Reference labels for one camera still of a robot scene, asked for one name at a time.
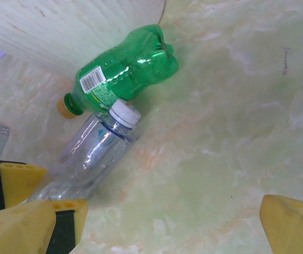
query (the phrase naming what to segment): white bottle cap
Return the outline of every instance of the white bottle cap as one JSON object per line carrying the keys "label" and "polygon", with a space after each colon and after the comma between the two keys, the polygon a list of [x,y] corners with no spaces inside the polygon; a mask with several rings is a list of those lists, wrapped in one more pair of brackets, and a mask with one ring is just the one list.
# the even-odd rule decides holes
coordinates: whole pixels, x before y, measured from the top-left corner
{"label": "white bottle cap", "polygon": [[109,114],[123,126],[132,129],[140,120],[141,114],[130,103],[118,99],[109,110]]}

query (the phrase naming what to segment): green marble floor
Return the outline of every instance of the green marble floor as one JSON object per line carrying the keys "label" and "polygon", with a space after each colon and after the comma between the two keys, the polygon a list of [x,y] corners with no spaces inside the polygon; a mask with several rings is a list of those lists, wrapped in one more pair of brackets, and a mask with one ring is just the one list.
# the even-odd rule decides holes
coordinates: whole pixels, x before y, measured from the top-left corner
{"label": "green marble floor", "polygon": [[[303,200],[303,1],[167,0],[161,26],[181,69],[134,100],[144,133],[72,253],[271,253],[263,196]],[[72,81],[6,56],[0,84],[3,159],[56,163],[87,117],[55,109]]]}

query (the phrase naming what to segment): wooden panel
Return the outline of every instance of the wooden panel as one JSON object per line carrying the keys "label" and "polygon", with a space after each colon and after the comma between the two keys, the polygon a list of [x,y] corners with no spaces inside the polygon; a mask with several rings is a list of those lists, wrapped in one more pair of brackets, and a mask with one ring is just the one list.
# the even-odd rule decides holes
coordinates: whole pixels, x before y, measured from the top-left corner
{"label": "wooden panel", "polygon": [[0,0],[0,49],[73,78],[133,29],[158,23],[165,0]]}

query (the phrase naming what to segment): green plastic bottle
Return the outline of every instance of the green plastic bottle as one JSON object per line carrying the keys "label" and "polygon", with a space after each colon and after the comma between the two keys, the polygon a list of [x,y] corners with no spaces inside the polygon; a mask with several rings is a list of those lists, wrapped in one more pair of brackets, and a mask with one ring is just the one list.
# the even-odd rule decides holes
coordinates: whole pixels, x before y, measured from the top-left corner
{"label": "green plastic bottle", "polygon": [[178,70],[173,53],[159,25],[133,30],[121,44],[77,72],[73,92],[57,105],[59,112],[71,119],[84,111],[106,112],[118,98],[131,100],[147,86],[166,80]]}

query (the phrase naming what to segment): plastic bottle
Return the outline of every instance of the plastic bottle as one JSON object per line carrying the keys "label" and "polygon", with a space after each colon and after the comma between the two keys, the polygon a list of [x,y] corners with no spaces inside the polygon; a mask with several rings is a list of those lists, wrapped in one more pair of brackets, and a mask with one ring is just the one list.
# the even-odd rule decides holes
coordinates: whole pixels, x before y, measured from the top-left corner
{"label": "plastic bottle", "polygon": [[77,72],[72,93],[57,104],[59,112],[72,119],[84,111],[106,112],[118,98],[131,100],[147,86],[163,82],[178,70],[173,53],[159,25],[133,30],[121,44]]}
{"label": "plastic bottle", "polygon": [[100,119],[90,117],[74,137],[74,141],[82,140],[77,149],[48,170],[27,202],[89,198],[135,143],[137,137],[132,128],[140,117],[140,113],[122,99],[118,99],[109,113]]}

